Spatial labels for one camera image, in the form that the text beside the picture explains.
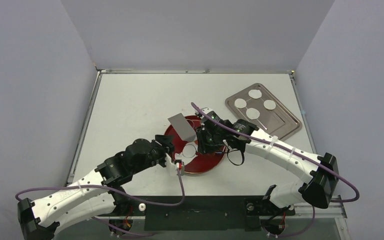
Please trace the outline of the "white dough piece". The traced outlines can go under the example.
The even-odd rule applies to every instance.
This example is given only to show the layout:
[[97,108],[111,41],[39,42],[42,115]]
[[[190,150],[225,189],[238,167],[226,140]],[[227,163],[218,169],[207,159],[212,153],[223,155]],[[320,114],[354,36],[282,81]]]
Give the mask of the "white dough piece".
[[174,152],[173,153],[173,162],[184,162],[185,160],[185,156],[183,155],[183,152],[180,152],[180,153],[177,153],[177,152]]

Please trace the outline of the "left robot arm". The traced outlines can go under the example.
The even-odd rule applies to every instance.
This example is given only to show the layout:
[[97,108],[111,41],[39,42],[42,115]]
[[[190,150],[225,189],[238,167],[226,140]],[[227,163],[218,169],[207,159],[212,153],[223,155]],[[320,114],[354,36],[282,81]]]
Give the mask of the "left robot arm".
[[78,181],[52,188],[53,193],[45,197],[21,199],[17,193],[17,218],[24,239],[52,240],[64,228],[83,220],[123,215],[134,202],[145,203],[128,195],[122,186],[148,168],[166,168],[175,151],[173,139],[172,135],[156,135],[151,141],[136,139]]

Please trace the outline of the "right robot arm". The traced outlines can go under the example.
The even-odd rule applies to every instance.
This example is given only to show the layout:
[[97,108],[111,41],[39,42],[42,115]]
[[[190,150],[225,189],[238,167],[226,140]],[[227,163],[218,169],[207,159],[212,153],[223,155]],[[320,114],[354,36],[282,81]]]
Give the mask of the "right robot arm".
[[336,158],[330,153],[317,155],[292,147],[240,119],[235,123],[216,114],[203,117],[196,128],[197,151],[212,154],[222,147],[261,157],[294,174],[298,179],[285,185],[272,185],[262,199],[263,209],[274,214],[279,209],[308,203],[319,209],[329,207],[338,184]]

